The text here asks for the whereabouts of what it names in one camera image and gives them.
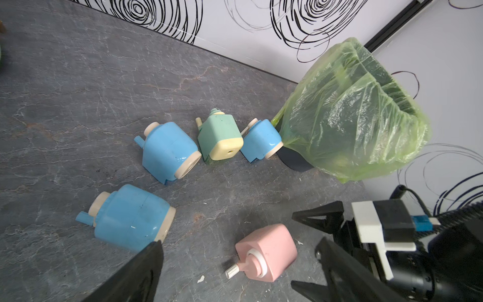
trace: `countertop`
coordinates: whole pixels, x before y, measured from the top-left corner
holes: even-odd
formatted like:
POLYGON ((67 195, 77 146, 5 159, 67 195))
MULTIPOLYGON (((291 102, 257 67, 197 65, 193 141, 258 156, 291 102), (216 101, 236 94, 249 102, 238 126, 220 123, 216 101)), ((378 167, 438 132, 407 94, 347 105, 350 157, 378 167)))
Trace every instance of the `countertop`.
POLYGON ((363 200, 362 183, 238 153, 165 186, 133 141, 154 121, 197 141, 195 118, 215 107, 243 129, 271 119, 295 84, 67 0, 4 0, 0 12, 0 300, 80 301, 129 261, 75 221, 125 184, 177 209, 155 301, 305 302, 291 280, 326 283, 314 248, 327 235, 291 214, 363 200), (275 223, 297 260, 274 283, 227 280, 235 243, 275 223))

